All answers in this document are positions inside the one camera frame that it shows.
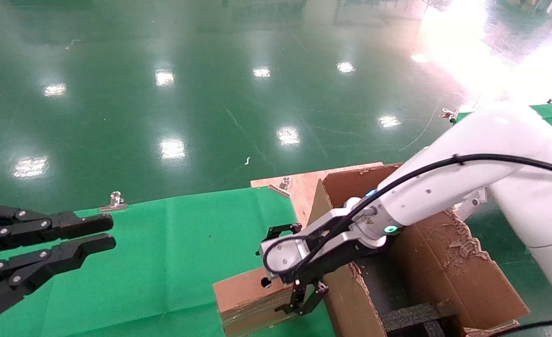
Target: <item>hole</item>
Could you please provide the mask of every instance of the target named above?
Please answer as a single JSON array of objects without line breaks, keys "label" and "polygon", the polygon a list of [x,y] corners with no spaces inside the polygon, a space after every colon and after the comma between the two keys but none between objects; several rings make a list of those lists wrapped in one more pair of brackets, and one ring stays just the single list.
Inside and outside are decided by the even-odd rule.
[{"label": "hole", "polygon": [[267,277],[264,277],[261,279],[261,286],[268,289],[272,285],[272,281],[270,281]]}]

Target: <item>green epoxy floor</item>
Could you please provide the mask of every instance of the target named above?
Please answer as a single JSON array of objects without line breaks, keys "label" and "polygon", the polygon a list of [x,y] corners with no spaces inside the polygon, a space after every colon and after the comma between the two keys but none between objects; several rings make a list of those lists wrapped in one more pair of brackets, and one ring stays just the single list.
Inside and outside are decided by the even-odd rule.
[{"label": "green epoxy floor", "polygon": [[[137,203],[406,160],[450,127],[443,107],[552,97],[552,1],[524,2],[0,0],[0,204],[88,209],[113,190]],[[552,317],[502,215],[470,225],[532,320]]]}]

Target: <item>black cable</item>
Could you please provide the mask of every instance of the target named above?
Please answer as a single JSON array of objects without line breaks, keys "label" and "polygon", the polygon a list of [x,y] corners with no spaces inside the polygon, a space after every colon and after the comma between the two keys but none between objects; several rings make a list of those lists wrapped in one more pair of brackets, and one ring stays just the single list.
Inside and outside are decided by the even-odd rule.
[{"label": "black cable", "polygon": [[530,330],[530,329],[534,329],[534,328],[540,328],[540,327],[543,327],[543,326],[551,326],[551,325],[552,325],[552,320],[551,321],[543,321],[543,322],[524,324],[522,326],[516,326],[515,328],[507,329],[505,331],[499,331],[497,333],[493,333],[492,335],[489,335],[488,337],[499,337],[499,336],[508,335],[510,333],[514,333],[514,332],[518,332],[518,331]]},{"label": "black cable", "polygon": [[276,241],[274,244],[268,247],[268,249],[266,249],[266,251],[263,254],[263,266],[265,266],[267,271],[274,274],[288,273],[290,271],[298,271],[302,267],[305,267],[312,260],[312,258],[314,258],[315,254],[317,254],[317,252],[319,252],[320,249],[324,247],[324,245],[328,241],[330,241],[333,237],[343,232],[344,228],[348,227],[349,224],[353,222],[353,216],[356,216],[362,209],[367,207],[367,205],[371,204],[374,200],[378,199],[379,197],[381,197],[388,191],[392,190],[396,186],[399,186],[400,184],[408,181],[409,179],[413,179],[419,175],[423,175],[424,173],[428,173],[432,170],[440,169],[441,167],[450,166],[453,164],[464,165],[465,162],[479,161],[479,160],[513,162],[516,164],[533,166],[533,167],[538,167],[540,169],[552,171],[552,164],[548,162],[543,162],[543,161],[534,160],[530,158],[524,158],[521,156],[499,155],[499,154],[473,154],[473,155],[462,155],[462,156],[454,155],[449,159],[433,162],[432,164],[426,165],[424,167],[420,167],[415,171],[411,171],[406,175],[391,182],[390,184],[384,186],[381,190],[378,190],[371,196],[367,197],[364,201],[362,201],[354,209],[352,209],[347,215],[345,215],[341,220],[339,220],[339,222],[336,225],[334,225],[334,227],[330,230],[330,232],[324,235],[324,237],[317,243],[317,245],[315,245],[315,247],[310,251],[310,253],[295,266],[292,266],[291,268],[286,269],[284,271],[273,271],[266,263],[268,252],[270,252],[274,246],[284,241],[289,241],[287,237],[283,238],[282,240]]},{"label": "black cable", "polygon": [[297,236],[287,236],[283,237],[281,240],[276,241],[273,245],[270,245],[268,249],[266,249],[265,252],[263,252],[263,266],[265,266],[266,270],[270,273],[277,275],[279,273],[282,273],[283,271],[275,271],[272,268],[268,266],[268,254],[274,249],[274,247],[278,247],[280,243],[286,242],[286,241],[293,241],[293,240],[306,240],[310,236],[309,235],[297,235]]}]

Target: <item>cardboard box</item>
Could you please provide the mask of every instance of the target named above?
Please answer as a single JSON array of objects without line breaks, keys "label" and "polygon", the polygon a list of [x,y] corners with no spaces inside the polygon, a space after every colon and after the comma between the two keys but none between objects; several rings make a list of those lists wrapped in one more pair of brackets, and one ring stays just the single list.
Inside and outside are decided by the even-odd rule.
[{"label": "cardboard box", "polygon": [[[309,223],[350,197],[364,196],[399,165],[332,173],[317,184]],[[529,313],[498,265],[482,251],[467,225],[446,211],[408,226],[396,237],[389,259],[414,301],[449,299],[470,334],[513,322]],[[338,337],[385,337],[361,268],[349,263],[324,277],[327,309]]]},{"label": "cardboard box", "polygon": [[287,315],[284,311],[274,311],[291,300],[292,286],[274,279],[270,287],[265,288],[261,286],[262,278],[267,280],[263,267],[214,283],[226,336],[247,336],[295,316]]}]

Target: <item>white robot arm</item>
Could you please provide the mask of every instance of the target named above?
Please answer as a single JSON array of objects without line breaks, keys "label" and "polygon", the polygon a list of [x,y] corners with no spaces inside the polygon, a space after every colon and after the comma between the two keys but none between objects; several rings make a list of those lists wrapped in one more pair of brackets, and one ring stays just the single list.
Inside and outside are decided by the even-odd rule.
[{"label": "white robot arm", "polygon": [[[397,228],[452,207],[486,187],[552,285],[552,171],[515,162],[477,160],[437,168],[387,188],[434,162],[475,154],[519,156],[552,164],[552,126],[528,107],[471,114],[381,182],[377,190],[389,192],[353,216],[344,232],[328,235],[334,223],[370,194],[350,199],[345,207],[331,210],[299,233],[263,241],[259,254],[269,276],[317,286],[316,277],[349,262],[349,258],[341,258],[341,254],[349,256],[345,247],[378,249]],[[321,237],[327,242],[316,244]]]}]

